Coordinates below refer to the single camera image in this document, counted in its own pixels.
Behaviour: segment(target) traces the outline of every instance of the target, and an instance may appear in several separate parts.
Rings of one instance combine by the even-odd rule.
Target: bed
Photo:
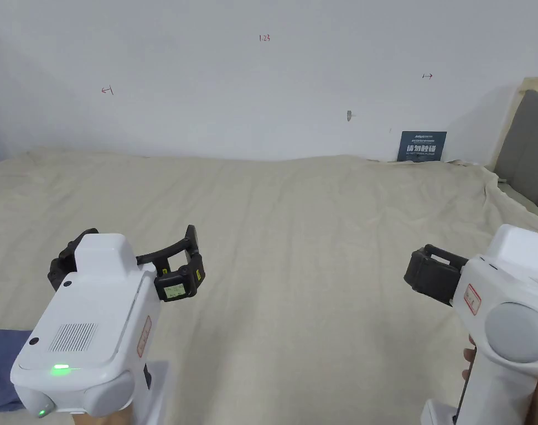
[[[509,136],[519,125],[498,158],[532,143]],[[457,402],[467,334],[402,276],[426,243],[467,257],[502,223],[538,231],[538,196],[515,177],[534,167],[502,165],[28,152],[0,164],[0,328],[35,325],[51,259],[85,229],[145,253],[192,223],[207,278],[162,307],[149,355],[174,367],[166,423],[418,423],[426,399]]]

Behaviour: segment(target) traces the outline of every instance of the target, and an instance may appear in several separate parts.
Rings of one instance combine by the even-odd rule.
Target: beige bedsheet
[[[427,398],[458,401],[467,334],[403,281],[411,252],[472,256],[504,222],[538,231],[477,166],[39,150],[0,164],[0,328],[35,325],[83,230],[146,253],[193,223],[207,277],[162,307],[150,352],[175,369],[168,424],[418,424]]]

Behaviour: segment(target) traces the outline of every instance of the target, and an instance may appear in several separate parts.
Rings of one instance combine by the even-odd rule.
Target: white plastic casing
[[[142,416],[151,403],[143,369],[160,310],[155,267],[138,266],[118,234],[85,235],[75,259],[78,271],[40,317],[30,337],[38,342],[20,351],[11,381],[36,416],[43,397],[55,411],[104,416],[133,403]]]
[[[505,356],[525,353],[527,344],[538,348],[538,234],[503,225],[487,253],[462,268],[452,305],[478,349],[457,425],[522,425],[538,378],[538,359],[507,360],[492,349],[488,336]],[[497,311],[515,314],[488,321]],[[430,400],[421,423],[451,425],[450,412],[456,408]]]

